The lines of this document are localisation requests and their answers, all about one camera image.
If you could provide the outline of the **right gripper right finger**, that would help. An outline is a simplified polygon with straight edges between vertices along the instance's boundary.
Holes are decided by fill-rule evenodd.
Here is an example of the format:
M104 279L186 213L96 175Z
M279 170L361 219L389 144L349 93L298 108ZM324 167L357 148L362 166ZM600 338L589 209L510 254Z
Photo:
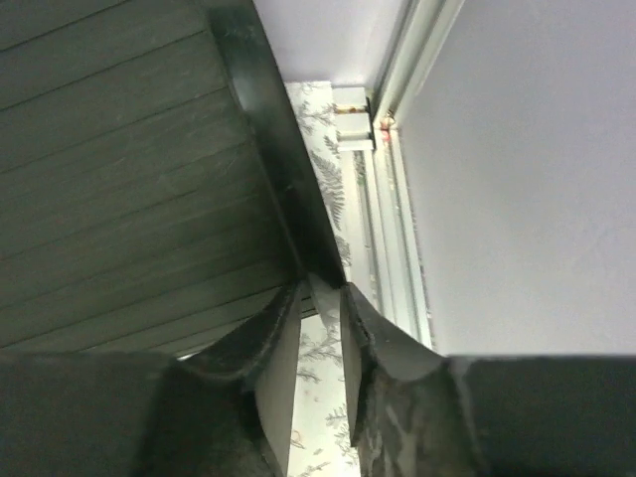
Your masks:
M448 356L341 291L350 439L365 476L631 476L631 356Z

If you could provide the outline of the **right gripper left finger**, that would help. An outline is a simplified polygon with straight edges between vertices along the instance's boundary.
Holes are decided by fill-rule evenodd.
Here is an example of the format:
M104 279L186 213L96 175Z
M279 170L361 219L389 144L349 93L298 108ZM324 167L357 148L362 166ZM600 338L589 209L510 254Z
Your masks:
M300 288L280 289L212 346L1 356L5 476L282 476Z

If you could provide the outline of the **large black plastic bin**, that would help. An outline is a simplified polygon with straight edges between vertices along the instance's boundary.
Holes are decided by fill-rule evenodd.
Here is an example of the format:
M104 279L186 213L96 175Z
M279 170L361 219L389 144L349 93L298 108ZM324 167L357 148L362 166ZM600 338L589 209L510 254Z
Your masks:
M250 1L1 5L1 346L180 354L311 279L313 168Z

